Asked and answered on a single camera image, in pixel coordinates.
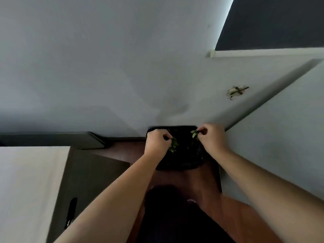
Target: white wall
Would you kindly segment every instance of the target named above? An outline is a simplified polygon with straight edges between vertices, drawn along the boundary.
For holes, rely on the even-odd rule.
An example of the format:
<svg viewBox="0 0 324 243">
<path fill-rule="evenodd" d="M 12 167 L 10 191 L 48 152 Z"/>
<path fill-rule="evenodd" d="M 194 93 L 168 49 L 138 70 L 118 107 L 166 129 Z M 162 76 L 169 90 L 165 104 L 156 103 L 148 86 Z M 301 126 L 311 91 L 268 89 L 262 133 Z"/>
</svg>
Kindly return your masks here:
<svg viewBox="0 0 324 243">
<path fill-rule="evenodd" d="M 237 116 L 306 56 L 207 59 L 233 0 L 0 0 L 0 131 L 141 136 Z M 233 85 L 251 90 L 236 101 Z"/>
</svg>

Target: cabinet door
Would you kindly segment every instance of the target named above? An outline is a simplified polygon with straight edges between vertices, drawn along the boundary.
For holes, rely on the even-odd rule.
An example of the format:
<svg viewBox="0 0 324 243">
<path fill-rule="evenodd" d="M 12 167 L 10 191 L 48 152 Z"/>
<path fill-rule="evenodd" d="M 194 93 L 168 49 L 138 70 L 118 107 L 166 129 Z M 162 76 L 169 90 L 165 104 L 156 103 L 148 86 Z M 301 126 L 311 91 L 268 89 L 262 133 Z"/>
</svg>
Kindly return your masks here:
<svg viewBox="0 0 324 243">
<path fill-rule="evenodd" d="M 71 217 L 76 218 L 129 166 L 129 163 L 120 160 L 72 150 L 66 163 L 47 242 L 55 241 Z"/>
<path fill-rule="evenodd" d="M 70 147 L 0 147 L 0 242 L 46 242 Z"/>
<path fill-rule="evenodd" d="M 324 199 L 323 62 L 227 131 L 231 148 Z M 224 195 L 249 203 L 221 172 Z"/>
</svg>

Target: forearm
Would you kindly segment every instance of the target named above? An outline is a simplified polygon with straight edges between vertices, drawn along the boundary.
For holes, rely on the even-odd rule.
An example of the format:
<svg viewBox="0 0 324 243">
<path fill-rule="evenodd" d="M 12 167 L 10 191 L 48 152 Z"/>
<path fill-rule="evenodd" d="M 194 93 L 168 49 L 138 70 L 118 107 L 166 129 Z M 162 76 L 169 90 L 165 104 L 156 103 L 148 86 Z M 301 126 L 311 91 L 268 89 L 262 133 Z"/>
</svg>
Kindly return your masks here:
<svg viewBox="0 0 324 243">
<path fill-rule="evenodd" d="M 285 242 L 324 242 L 324 202 L 231 152 L 211 154 Z"/>
<path fill-rule="evenodd" d="M 56 243 L 124 243 L 158 164 L 143 155 L 77 217 Z"/>
</svg>

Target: right hand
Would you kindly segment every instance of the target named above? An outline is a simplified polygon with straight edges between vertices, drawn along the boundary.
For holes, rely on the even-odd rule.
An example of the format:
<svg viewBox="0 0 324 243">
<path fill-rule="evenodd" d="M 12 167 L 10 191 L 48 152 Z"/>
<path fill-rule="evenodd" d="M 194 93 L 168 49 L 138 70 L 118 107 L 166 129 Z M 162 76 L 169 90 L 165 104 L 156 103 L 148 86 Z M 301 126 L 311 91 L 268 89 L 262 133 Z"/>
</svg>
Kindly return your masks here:
<svg viewBox="0 0 324 243">
<path fill-rule="evenodd" d="M 222 125 L 204 123 L 197 130 L 202 131 L 198 134 L 198 139 L 211 156 L 231 151 Z"/>
</svg>

